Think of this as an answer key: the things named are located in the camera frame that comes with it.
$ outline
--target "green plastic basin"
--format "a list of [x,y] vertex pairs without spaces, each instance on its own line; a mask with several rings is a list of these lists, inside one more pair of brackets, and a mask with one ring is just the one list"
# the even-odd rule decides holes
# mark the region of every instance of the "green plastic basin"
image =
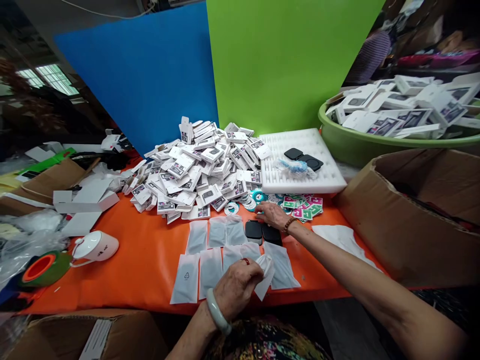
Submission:
[[396,139],[358,132],[331,121],[324,103],[318,110],[321,137],[331,155],[344,163],[363,168],[377,156],[412,148],[460,148],[480,144],[480,134],[446,140]]

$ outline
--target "patterned clothing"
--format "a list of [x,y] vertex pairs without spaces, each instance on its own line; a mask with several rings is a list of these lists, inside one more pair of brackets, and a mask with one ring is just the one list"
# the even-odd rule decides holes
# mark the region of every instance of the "patterned clothing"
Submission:
[[385,31],[376,32],[367,37],[345,78],[345,82],[366,84],[389,54],[390,46],[392,46],[390,37]]
[[293,326],[267,316],[235,321],[229,336],[221,335],[210,344],[205,359],[329,360],[330,357]]

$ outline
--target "striped shirt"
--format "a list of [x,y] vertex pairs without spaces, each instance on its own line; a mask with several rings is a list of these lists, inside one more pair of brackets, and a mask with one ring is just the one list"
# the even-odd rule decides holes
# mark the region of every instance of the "striped shirt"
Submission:
[[390,46],[390,38],[385,31],[376,32],[368,37],[353,62],[345,82],[367,83],[389,54]]

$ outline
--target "pile of white boxes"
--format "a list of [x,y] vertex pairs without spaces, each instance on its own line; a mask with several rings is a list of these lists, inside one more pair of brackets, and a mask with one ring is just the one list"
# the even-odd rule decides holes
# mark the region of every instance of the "pile of white boxes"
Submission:
[[210,205],[220,212],[261,184],[260,160],[272,153],[254,131],[231,122],[225,130],[214,122],[181,118],[180,138],[145,154],[123,186],[141,213],[156,207],[167,224],[208,219]]
[[480,129],[480,72],[442,83],[396,75],[330,99],[326,115],[345,128],[397,139],[451,139]]

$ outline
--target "green board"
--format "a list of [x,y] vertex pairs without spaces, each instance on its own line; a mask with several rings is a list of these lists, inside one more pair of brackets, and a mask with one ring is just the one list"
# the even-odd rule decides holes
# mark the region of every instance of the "green board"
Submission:
[[207,0],[220,127],[317,128],[384,0]]

